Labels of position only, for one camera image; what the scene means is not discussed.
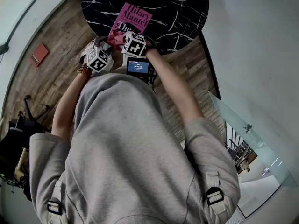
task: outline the red book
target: red book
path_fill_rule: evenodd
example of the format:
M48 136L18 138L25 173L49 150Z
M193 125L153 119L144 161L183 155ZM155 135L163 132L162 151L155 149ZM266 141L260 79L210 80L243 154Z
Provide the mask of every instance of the red book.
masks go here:
M33 55L30 58L31 63L38 67L43 59L47 56L48 50L45 48L45 46L42 43L39 43L37 45L37 48L34 50Z

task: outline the gray hoodie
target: gray hoodie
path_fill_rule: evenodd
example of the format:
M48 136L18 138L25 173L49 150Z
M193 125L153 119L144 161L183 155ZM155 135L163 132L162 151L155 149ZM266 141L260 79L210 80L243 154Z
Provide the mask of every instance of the gray hoodie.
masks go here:
M210 171L218 172L224 194L221 218L206 201ZM88 81L71 146L51 134L31 137L30 190L44 224L57 180L71 224L225 223L240 198L236 169L217 126L205 118L186 124L184 151L154 92L123 74Z

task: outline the digital display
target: digital display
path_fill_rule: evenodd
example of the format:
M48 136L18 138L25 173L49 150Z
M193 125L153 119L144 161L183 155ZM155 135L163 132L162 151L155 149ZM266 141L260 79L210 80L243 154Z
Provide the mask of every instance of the digital display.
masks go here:
M129 72L148 73L149 62L129 61Z

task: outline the beaded bracelet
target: beaded bracelet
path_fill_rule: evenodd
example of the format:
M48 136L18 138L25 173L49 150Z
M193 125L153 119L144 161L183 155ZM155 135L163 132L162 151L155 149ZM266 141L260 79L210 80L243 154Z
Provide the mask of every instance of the beaded bracelet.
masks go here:
M87 78L89 79L92 74L93 74L93 70L90 69L86 64L83 64L79 70L77 71L78 73L82 73L83 75L87 76Z

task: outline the backpack strap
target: backpack strap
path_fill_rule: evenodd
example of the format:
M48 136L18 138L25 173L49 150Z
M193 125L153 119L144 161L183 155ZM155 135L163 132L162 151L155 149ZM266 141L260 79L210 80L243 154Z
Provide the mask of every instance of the backpack strap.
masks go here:
M224 195L219 188L218 172L206 172L206 184L208 187L208 191L206 192L208 206L212 207L216 215L225 212Z
M52 193L52 198L48 201L48 224L67 224L67 216L65 210L61 205L61 187L62 182L56 181L55 187Z

